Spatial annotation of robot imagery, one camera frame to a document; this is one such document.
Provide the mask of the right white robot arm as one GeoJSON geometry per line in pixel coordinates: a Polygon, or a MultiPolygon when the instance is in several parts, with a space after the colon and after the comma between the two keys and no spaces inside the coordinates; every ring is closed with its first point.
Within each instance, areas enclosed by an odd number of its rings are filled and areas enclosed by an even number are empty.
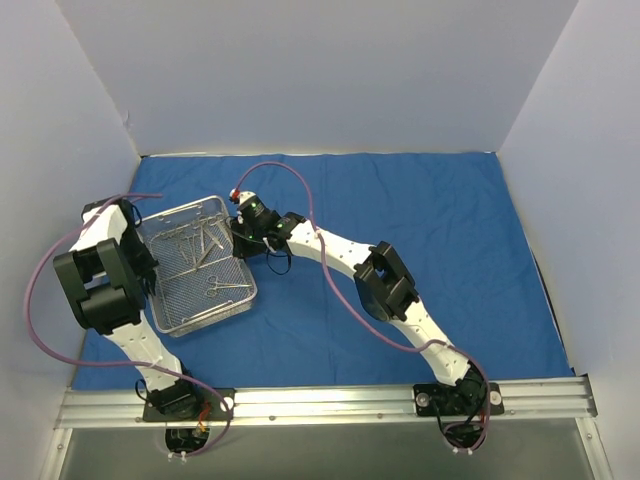
{"type": "Polygon", "coordinates": [[[233,190],[230,200],[237,215],[231,220],[234,254],[241,258],[282,252],[290,258],[313,260],[322,266],[331,286],[332,270],[354,282],[364,311],[388,323],[409,342],[397,349],[420,354],[436,381],[444,386],[444,400],[464,413],[486,394],[487,386],[474,362],[453,346],[428,313],[408,268],[391,244],[358,243],[318,229],[311,220],[267,208],[251,191],[233,190]]]}

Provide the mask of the wire mesh instrument tray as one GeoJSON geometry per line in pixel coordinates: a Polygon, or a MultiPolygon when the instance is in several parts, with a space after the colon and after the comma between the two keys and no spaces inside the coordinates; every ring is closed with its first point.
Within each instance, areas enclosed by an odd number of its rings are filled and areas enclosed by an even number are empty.
{"type": "Polygon", "coordinates": [[[223,199],[212,195],[159,212],[142,220],[138,233],[152,256],[159,262],[156,268],[156,294],[151,297],[151,312],[156,329],[172,337],[180,337],[252,308],[258,293],[254,277],[246,263],[233,255],[232,234],[227,226],[228,210],[223,199]],[[196,258],[200,254],[201,219],[219,216],[222,220],[214,230],[223,249],[214,248],[198,270],[188,266],[174,244],[162,240],[159,234],[180,225],[191,224],[195,235],[196,258]],[[218,276],[226,282],[250,283],[251,288],[229,289],[215,297],[205,296],[207,278],[218,276]],[[195,322],[182,324],[190,317],[224,301],[232,304],[195,322]]]}

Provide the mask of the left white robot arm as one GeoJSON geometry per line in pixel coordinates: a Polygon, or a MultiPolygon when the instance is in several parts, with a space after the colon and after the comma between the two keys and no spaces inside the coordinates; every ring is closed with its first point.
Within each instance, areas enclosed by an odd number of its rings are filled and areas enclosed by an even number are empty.
{"type": "Polygon", "coordinates": [[[159,262],[137,233],[137,207],[127,198],[102,200],[85,206],[82,219],[75,243],[53,259],[76,321],[123,352],[141,375],[148,403],[179,419],[194,417],[202,395],[145,316],[159,262]]]}

